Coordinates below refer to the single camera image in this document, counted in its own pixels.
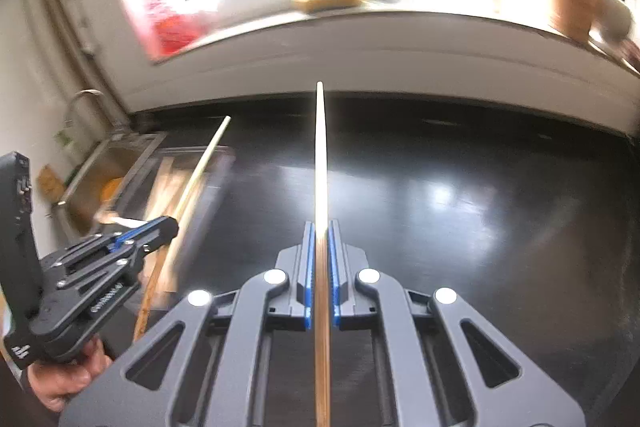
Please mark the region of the person's left hand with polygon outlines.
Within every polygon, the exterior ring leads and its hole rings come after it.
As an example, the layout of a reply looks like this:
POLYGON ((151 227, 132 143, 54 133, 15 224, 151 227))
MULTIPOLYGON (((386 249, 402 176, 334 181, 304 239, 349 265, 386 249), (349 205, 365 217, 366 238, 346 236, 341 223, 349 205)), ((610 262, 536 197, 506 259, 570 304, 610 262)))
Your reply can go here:
POLYGON ((61 413, 70 398, 87 388, 112 364, 99 336, 85 344, 80 360, 67 364, 35 362, 26 369, 26 383, 49 411, 61 413))

